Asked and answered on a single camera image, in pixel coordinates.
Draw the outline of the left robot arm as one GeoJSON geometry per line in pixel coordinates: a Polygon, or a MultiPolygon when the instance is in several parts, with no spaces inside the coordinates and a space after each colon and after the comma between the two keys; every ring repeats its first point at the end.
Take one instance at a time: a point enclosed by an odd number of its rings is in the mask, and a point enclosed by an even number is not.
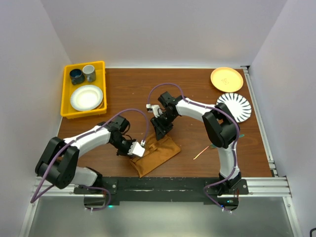
{"type": "Polygon", "coordinates": [[[102,175],[91,169],[78,166],[78,159],[96,147],[110,143],[121,156],[131,156],[131,147],[135,139],[127,140],[124,135],[130,128],[130,123],[122,116],[117,116],[106,124],[101,122],[89,131],[75,137],[60,139],[54,137],[49,140],[41,155],[35,173],[43,177],[50,168],[45,180],[59,189],[69,184],[84,185],[92,194],[102,189],[102,175]]]}

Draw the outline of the brown cloth napkin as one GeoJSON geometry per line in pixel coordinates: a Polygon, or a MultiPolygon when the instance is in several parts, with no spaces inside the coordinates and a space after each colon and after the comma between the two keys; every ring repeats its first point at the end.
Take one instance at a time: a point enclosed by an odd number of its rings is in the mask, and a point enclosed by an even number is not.
{"type": "Polygon", "coordinates": [[[181,152],[181,148],[168,135],[157,140],[152,133],[146,138],[145,153],[142,158],[134,157],[129,160],[140,178],[148,175],[175,155],[181,152]]]}

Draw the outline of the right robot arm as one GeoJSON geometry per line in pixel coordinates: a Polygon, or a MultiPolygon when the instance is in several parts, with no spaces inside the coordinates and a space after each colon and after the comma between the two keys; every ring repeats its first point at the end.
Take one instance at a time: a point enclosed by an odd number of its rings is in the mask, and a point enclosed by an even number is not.
{"type": "Polygon", "coordinates": [[[158,101],[163,110],[159,105],[146,104],[147,111],[154,114],[151,123],[156,139],[162,139],[173,128],[172,122],[177,117],[187,116],[202,121],[210,142],[217,148],[220,160],[219,181],[206,188],[217,189],[220,195],[235,191],[241,180],[236,152],[240,127],[226,104],[207,105],[183,96],[175,98],[168,92],[160,95],[158,101]]]}

